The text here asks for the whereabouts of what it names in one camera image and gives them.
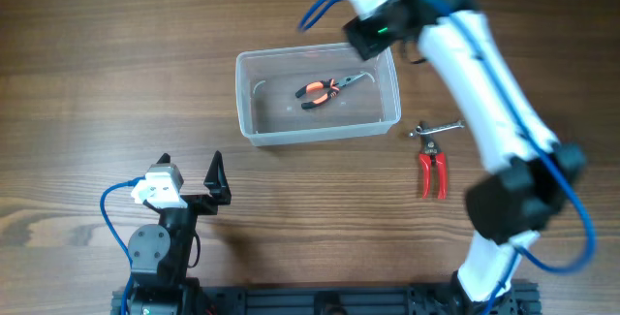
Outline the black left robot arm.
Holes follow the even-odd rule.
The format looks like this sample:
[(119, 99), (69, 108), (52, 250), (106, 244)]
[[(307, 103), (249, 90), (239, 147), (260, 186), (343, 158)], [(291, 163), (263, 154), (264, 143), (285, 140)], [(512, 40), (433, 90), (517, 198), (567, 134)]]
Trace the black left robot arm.
[(204, 194), (182, 195), (184, 179), (169, 154), (132, 183), (137, 204), (158, 214), (158, 222), (139, 227), (126, 250), (130, 278), (119, 299), (117, 314), (215, 314), (216, 305), (189, 277), (201, 254), (196, 227), (202, 215), (218, 213), (232, 199), (222, 154), (214, 153), (203, 186)]

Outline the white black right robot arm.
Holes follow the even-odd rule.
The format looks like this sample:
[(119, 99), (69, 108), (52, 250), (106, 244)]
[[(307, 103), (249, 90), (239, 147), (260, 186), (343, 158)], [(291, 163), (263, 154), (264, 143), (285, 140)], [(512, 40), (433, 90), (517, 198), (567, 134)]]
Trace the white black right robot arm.
[(413, 39), (442, 78), (477, 143), (486, 178), (465, 196), (474, 227), (456, 284), (468, 310), (487, 314), (548, 221), (572, 204), (584, 231), (581, 254), (557, 274), (583, 269), (596, 248), (591, 218), (574, 191), (585, 156), (559, 142), (521, 91), (476, 0), (349, 0), (344, 30), (363, 58)]

